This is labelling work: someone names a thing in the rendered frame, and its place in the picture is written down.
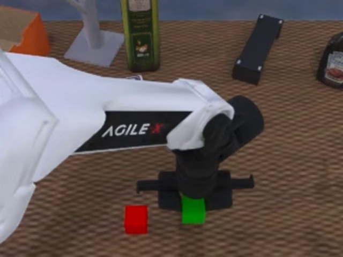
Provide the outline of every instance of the blue background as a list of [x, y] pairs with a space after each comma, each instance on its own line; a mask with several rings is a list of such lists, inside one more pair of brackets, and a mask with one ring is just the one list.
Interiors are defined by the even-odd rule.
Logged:
[[[120, 0], [96, 0], [100, 20], [120, 20]], [[339, 20], [343, 0], [160, 0], [161, 20], [255, 20], [258, 14], [282, 19]], [[78, 20], [65, 0], [0, 0], [0, 5], [39, 11], [44, 20]]]

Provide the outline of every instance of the dark bottle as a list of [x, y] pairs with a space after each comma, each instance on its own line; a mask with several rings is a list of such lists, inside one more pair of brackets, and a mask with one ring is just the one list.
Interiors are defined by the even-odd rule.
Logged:
[[158, 0], [121, 0], [126, 60], [133, 72], [160, 67]]

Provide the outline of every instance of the white object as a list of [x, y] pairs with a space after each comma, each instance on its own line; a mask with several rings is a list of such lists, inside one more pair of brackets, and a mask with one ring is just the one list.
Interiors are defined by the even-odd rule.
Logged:
[[100, 30], [95, 0], [66, 1], [80, 12], [84, 25], [64, 57], [110, 67], [124, 43], [124, 35]]
[[50, 57], [0, 52], [0, 243], [18, 226], [34, 183], [91, 138], [105, 111], [189, 111], [170, 149], [203, 146], [202, 130], [234, 109], [204, 83], [107, 78]]

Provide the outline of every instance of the red cube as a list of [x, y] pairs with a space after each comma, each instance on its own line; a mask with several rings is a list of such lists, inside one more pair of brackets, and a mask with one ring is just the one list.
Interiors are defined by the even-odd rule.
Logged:
[[147, 234], [147, 224], [148, 208], [146, 205], [125, 206], [125, 233]]

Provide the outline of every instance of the bottle label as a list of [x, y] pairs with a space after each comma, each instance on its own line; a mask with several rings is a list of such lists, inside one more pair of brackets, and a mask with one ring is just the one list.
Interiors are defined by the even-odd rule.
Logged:
[[151, 0], [129, 0], [130, 31], [135, 63], [153, 64]]

